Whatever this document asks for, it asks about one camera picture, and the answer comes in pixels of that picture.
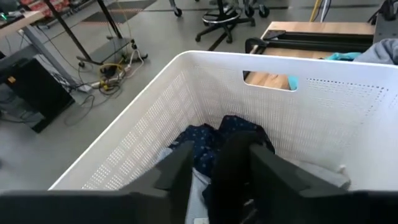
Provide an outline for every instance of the laundry basket handle hole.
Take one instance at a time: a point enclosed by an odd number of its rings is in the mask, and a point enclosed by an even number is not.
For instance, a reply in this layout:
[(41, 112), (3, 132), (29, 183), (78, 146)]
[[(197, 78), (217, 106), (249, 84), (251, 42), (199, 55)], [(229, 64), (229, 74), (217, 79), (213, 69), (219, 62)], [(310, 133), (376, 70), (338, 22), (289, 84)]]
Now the laundry basket handle hole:
[(295, 91), (298, 80), (294, 76), (274, 74), (263, 71), (243, 71), (243, 78), (247, 84)]

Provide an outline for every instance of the concrete floor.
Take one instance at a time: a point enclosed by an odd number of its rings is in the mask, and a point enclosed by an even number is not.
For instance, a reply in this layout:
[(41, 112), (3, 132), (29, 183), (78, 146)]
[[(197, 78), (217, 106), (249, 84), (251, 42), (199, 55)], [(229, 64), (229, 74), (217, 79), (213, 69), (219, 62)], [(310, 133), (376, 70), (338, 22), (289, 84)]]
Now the concrete floor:
[[(173, 57), (186, 50), (207, 50), (222, 34), (221, 30), (213, 32), (203, 36), (200, 43), (196, 43), (196, 33), (203, 30), (205, 26), (200, 19), (204, 12), (195, 10), (209, 8), (208, 1), (176, 0), (176, 2), (179, 8), (189, 9), (183, 12), (181, 18), (175, 17), (170, 11), (159, 12), (170, 9), (170, 5), (166, 0), (158, 0), (146, 11), (128, 21), (139, 48), (142, 52), (148, 53), (149, 58), (136, 76), (124, 83), (123, 92), (119, 97), (96, 107), (78, 124), (67, 126), (64, 120), (68, 114), (83, 110), (78, 104), (74, 104), (40, 134), (34, 133), (23, 124), (0, 121), (0, 142), (2, 143), (0, 190), (49, 188)], [(271, 21), (308, 21), (313, 2), (314, 0), (267, 0), (268, 6), (290, 6), (290, 8), (271, 10), (267, 19), (260, 18), (256, 12), (254, 16), (256, 27), (250, 27), (248, 24), (238, 25), (233, 30), (234, 42), (227, 44), (224, 40), (216, 51), (244, 52), (244, 41), (249, 37), (259, 37)], [(377, 9), (375, 4), (380, 2), (381, 0), (334, 0), (332, 5), (341, 7), (331, 8), (326, 21), (365, 22)], [(94, 3), (66, 19), (67, 24), (72, 27), (73, 33), (88, 52), (103, 45), (107, 41), (106, 35), (109, 35), (106, 26), (78, 24), (96, 11), (99, 11), (99, 7)], [(127, 24), (121, 25), (120, 28), (128, 37)], [(45, 30), (45, 33), (52, 39), (62, 55), (77, 68), (78, 61), (75, 56), (80, 55), (80, 52), (69, 36), (64, 33), (62, 27), (55, 24), (51, 29)], [(70, 74), (78, 77), (77, 71), (66, 63), (48, 39), (39, 31), (38, 35)], [(9, 35), (8, 40), (11, 51), (16, 51), (21, 37), (15, 33)], [(0, 50), (9, 54), (9, 47), (4, 39), (0, 41)], [(81, 75), (84, 81), (97, 79), (96, 72)], [(103, 100), (97, 93), (94, 95), (96, 102)], [(85, 95), (74, 97), (81, 102)]]

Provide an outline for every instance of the white laundry basket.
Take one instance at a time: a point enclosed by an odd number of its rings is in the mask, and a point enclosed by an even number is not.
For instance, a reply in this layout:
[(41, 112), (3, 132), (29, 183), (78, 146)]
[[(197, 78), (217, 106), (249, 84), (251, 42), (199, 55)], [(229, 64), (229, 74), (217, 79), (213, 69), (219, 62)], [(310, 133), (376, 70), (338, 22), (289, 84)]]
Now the white laundry basket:
[[(243, 71), (294, 75), (295, 91), (248, 85)], [(51, 189), (114, 190), (154, 165), (190, 125), (226, 114), (261, 125), (277, 154), (337, 171), (351, 189), (398, 190), (398, 68), (265, 55), (175, 57)]]

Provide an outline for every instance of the wooden tabletop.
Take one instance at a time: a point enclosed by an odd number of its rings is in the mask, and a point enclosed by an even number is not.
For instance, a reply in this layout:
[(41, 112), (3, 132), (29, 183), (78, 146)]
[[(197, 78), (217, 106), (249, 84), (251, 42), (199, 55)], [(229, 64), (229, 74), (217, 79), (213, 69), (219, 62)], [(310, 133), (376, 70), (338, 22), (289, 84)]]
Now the wooden tabletop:
[(36, 22), (37, 20), (44, 17), (44, 15), (40, 11), (26, 12), (26, 13), (24, 13), (24, 15), (25, 15), (25, 18), (20, 19), (17, 22), (14, 22), (14, 23), (0, 29), (0, 38), (6, 36), (8, 34), (11, 34), (13, 32), (16, 32), (16, 31), (24, 28), (25, 26), (28, 26), (29, 24)]
[[(336, 34), (373, 34), (374, 26), (365, 22), (272, 22), (263, 33), (263, 38), (268, 30), (286, 30), (288, 32), (318, 32)], [(266, 48), (263, 54), (301, 58), (321, 58), (331, 55), (331, 52), (317, 52), (309, 50), (275, 49)], [(289, 90), (287, 76), (284, 74), (270, 74), (264, 72), (251, 72), (246, 78), (246, 83)]]

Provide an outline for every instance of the chair caster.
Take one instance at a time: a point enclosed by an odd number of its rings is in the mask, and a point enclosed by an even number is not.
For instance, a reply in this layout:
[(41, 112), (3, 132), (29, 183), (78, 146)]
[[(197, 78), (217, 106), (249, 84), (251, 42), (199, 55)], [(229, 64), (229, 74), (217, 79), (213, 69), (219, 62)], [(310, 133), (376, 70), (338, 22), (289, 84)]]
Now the chair caster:
[(80, 68), (84, 68), (86, 66), (86, 64), (84, 62), (79, 62), (79, 67)]
[(174, 9), (174, 15), (177, 16), (177, 17), (181, 17), (181, 15), (182, 15), (182, 10), (176, 7), (176, 8)]
[(253, 7), (252, 7), (252, 6), (249, 6), (247, 9), (244, 10), (244, 13), (245, 13), (245, 15), (246, 15), (248, 18), (252, 18), (253, 15), (254, 15), (254, 9), (253, 9)]
[(259, 15), (261, 18), (267, 18), (269, 16), (269, 8), (260, 5), (259, 6)]

